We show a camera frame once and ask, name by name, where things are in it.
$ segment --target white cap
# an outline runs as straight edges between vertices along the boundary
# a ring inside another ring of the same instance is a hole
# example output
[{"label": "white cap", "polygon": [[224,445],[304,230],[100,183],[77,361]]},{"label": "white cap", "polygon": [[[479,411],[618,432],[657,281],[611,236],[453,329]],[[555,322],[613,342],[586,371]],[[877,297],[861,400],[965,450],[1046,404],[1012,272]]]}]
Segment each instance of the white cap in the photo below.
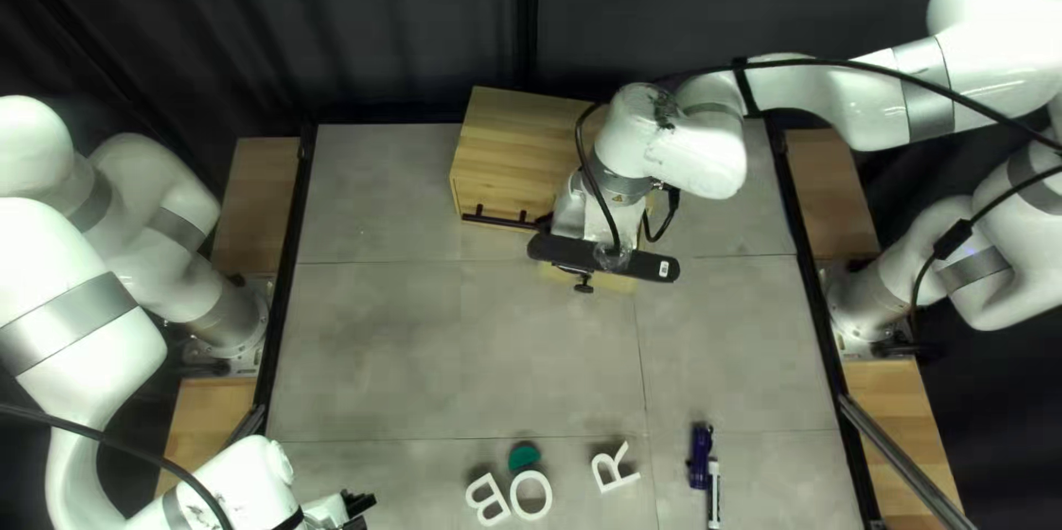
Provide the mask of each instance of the white cap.
[{"label": "white cap", "polygon": [[63,120],[29,97],[0,98],[0,196],[34,198],[73,169],[73,143]]}]

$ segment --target black cable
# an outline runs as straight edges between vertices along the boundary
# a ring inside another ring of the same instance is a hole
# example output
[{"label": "black cable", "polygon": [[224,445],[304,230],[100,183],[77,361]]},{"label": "black cable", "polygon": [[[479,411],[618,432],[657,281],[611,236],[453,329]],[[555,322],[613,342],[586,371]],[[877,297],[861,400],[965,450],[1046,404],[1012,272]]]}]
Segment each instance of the black cable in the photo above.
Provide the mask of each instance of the black cable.
[{"label": "black cable", "polygon": [[667,232],[668,226],[671,224],[671,220],[674,219],[674,213],[679,211],[679,196],[681,195],[680,194],[681,192],[682,191],[679,190],[678,188],[667,189],[667,198],[668,198],[667,217],[664,219],[664,223],[661,224],[661,228],[656,230],[656,234],[653,234],[652,230],[649,229],[648,211],[647,210],[641,211],[641,226],[646,230],[647,242],[654,243],[660,238],[664,237],[664,233]]},{"label": "black cable", "polygon": [[612,211],[609,210],[609,204],[604,202],[604,196],[601,194],[601,188],[598,187],[597,179],[594,179],[594,172],[586,163],[586,152],[583,151],[583,123],[586,122],[587,117],[590,117],[602,105],[602,102],[593,103],[576,120],[576,152],[579,153],[579,165],[583,168],[583,179],[590,186],[590,193],[594,194],[598,206],[601,207],[604,220],[609,224],[609,232],[612,233],[612,254],[617,255],[622,251],[622,244],[619,241],[619,229],[616,227],[616,220],[612,218]]},{"label": "black cable", "polygon": [[1014,187],[1010,188],[1003,194],[993,198],[989,204],[981,207],[980,210],[977,210],[974,213],[974,216],[970,218],[970,220],[960,219],[958,222],[956,222],[956,224],[952,225],[950,229],[944,233],[944,235],[941,236],[939,240],[937,240],[937,242],[933,244],[932,254],[929,255],[929,258],[926,259],[925,264],[922,264],[922,270],[919,271],[918,276],[914,277],[914,286],[911,287],[911,302],[910,302],[911,309],[908,311],[907,320],[908,323],[910,324],[911,337],[914,338],[914,341],[918,341],[918,328],[919,328],[918,317],[915,315],[915,311],[918,310],[919,289],[921,289],[922,287],[922,279],[926,276],[926,273],[929,271],[929,266],[931,266],[935,260],[940,260],[952,256],[953,252],[955,252],[960,245],[962,245],[963,242],[965,242],[966,240],[969,240],[971,236],[973,236],[974,224],[983,219],[984,216],[987,216],[990,212],[990,210],[1001,205],[1007,198],[1011,198],[1014,194],[1020,193],[1022,190],[1025,190],[1030,185],[1040,184],[1044,179],[1047,179],[1048,177],[1056,175],[1058,173],[1062,173],[1062,166],[1054,167],[1049,170],[1043,170],[1041,173],[1033,175],[1032,177],[1022,182],[1021,184],[1016,184]]},{"label": "black cable", "polygon": [[990,120],[998,124],[1003,124],[1007,127],[1010,127],[1011,130],[1021,131],[1022,134],[1029,136],[1032,140],[1035,140],[1037,142],[1041,142],[1046,147],[1055,149],[1056,151],[1062,151],[1062,142],[1056,142],[1055,140],[1045,137],[1039,131],[1032,130],[1031,127],[1014,120],[1011,117],[1004,116],[1003,114],[996,112],[995,109],[992,109],[986,104],[974,101],[973,99],[969,99],[952,88],[946,88],[930,82],[926,82],[922,78],[915,75],[905,74],[896,70],[890,70],[889,68],[884,68],[881,65],[874,65],[863,62],[847,62],[844,59],[816,59],[806,57],[799,59],[781,59],[778,62],[731,63],[727,65],[715,65],[714,67],[710,68],[703,68],[699,70],[689,70],[686,72],[661,75],[650,84],[658,84],[660,82],[665,81],[666,79],[680,75],[686,78],[690,75],[707,75],[719,72],[733,72],[736,70],[764,70],[770,68],[789,68],[792,67],[793,65],[817,65],[818,67],[847,68],[850,70],[861,70],[864,72],[873,72],[881,75],[891,75],[900,79],[903,82],[913,84],[921,88],[926,88],[930,91],[935,91],[937,95],[940,95],[941,97],[949,99],[954,102],[958,102],[959,104],[962,104],[963,107],[972,112],[975,112],[977,114],[980,114],[982,116],[986,116]]},{"label": "black cable", "polygon": [[[188,471],[186,471],[185,468],[178,466],[177,464],[171,462],[166,458],[159,458],[147,451],[142,451],[136,447],[131,447],[113,437],[109,437],[107,434],[104,434],[103,432],[100,432],[99,430],[96,430],[95,428],[89,428],[87,426],[80,425],[78,423],[73,423],[64,418],[59,418],[51,414],[46,414],[44,412],[38,412],[36,410],[31,410],[29,408],[21,408],[19,406],[13,406],[11,404],[0,404],[0,414],[7,414],[10,416],[14,416],[16,418],[20,418],[23,421],[35,422],[52,426],[58,429],[63,429],[69,432],[73,432],[75,434],[86,437],[93,441],[99,441],[103,445],[107,445],[108,447],[114,447],[119,451],[124,451],[133,457],[139,458],[148,463],[154,464],[169,472],[173,476],[176,476],[178,479],[185,481],[188,484],[188,486],[191,488],[192,491],[195,491],[195,494],[199,495],[201,499],[206,501],[207,507],[210,508],[210,511],[213,512],[215,517],[218,518],[218,524],[221,526],[221,530],[233,530],[233,525],[228,522],[228,516],[225,515],[225,511],[221,509],[221,503],[219,503],[218,499],[216,499],[213,495],[211,495],[210,492],[207,491],[206,486],[203,486],[203,484],[199,480],[196,480],[195,477],[192,476]],[[78,478],[69,480],[72,482],[83,481],[83,479],[78,479]]]}]

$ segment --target floor tile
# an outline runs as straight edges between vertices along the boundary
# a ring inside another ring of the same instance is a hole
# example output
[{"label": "floor tile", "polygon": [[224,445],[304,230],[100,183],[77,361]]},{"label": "floor tile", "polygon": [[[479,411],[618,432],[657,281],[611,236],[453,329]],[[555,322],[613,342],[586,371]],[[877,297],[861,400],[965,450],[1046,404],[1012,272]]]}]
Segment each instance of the floor tile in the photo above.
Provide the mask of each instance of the floor tile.
[{"label": "floor tile", "polygon": [[837,426],[793,257],[684,259],[678,283],[643,284],[635,305],[650,431]]},{"label": "floor tile", "polygon": [[633,301],[536,263],[299,264],[279,440],[645,432]]},{"label": "floor tile", "polygon": [[[689,427],[654,431],[656,513],[661,528],[704,528],[706,493],[687,482]],[[852,477],[836,430],[715,435],[723,528],[861,528]]]},{"label": "floor tile", "polygon": [[[630,449],[622,463],[630,460],[632,472],[638,472],[641,479],[602,495],[589,461],[597,452],[613,450],[623,440]],[[524,522],[514,513],[498,528],[656,528],[645,439],[542,439],[533,443],[542,452],[537,467],[549,480],[553,505],[537,522]],[[372,530],[473,530],[482,527],[475,510],[465,505],[465,489],[490,471],[509,503],[513,475],[507,461],[514,444],[513,440],[435,440],[286,443],[284,447],[295,468],[293,490],[301,501],[349,489],[376,495],[378,505],[365,515]]]},{"label": "floor tile", "polygon": [[323,125],[299,262],[519,259],[530,236],[462,224],[449,170],[460,124]]},{"label": "floor tile", "polygon": [[[747,122],[744,142],[749,170],[737,194],[710,201],[684,192],[670,227],[655,244],[644,244],[646,250],[673,257],[796,253],[763,122]],[[655,232],[667,215],[667,194],[653,194],[650,228]]]}]

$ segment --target wooden platform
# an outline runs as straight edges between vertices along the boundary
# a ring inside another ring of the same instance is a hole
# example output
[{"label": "wooden platform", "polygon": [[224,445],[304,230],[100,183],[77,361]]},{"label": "wooden platform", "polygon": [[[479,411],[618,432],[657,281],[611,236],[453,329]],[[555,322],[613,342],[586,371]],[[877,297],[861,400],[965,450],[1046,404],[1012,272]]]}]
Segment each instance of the wooden platform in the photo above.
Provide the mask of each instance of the wooden platform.
[{"label": "wooden platform", "polygon": [[[834,130],[790,130],[789,168],[818,260],[879,252],[852,153]],[[849,393],[960,508],[922,375],[912,359],[845,362]],[[889,530],[942,528],[877,449],[863,441],[878,508]]]},{"label": "wooden platform", "polygon": [[[226,274],[276,274],[298,167],[297,138],[244,138],[236,146],[211,260]],[[165,456],[194,471],[212,458],[251,409],[255,378],[185,379]],[[155,494],[176,484],[159,475]]]}]

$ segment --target wooden box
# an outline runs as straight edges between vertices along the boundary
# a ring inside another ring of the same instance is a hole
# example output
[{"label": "wooden box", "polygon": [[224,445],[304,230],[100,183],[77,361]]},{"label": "wooden box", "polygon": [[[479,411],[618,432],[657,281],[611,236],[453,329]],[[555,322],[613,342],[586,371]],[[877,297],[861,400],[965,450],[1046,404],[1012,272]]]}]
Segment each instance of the wooden box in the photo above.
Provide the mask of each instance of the wooden box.
[{"label": "wooden box", "polygon": [[[553,210],[558,190],[579,167],[576,120],[589,105],[511,89],[473,88],[450,168],[458,215],[472,215],[482,205],[487,217],[518,220],[524,210],[527,221],[534,221]],[[587,153],[606,112],[598,109],[583,126]]]}]

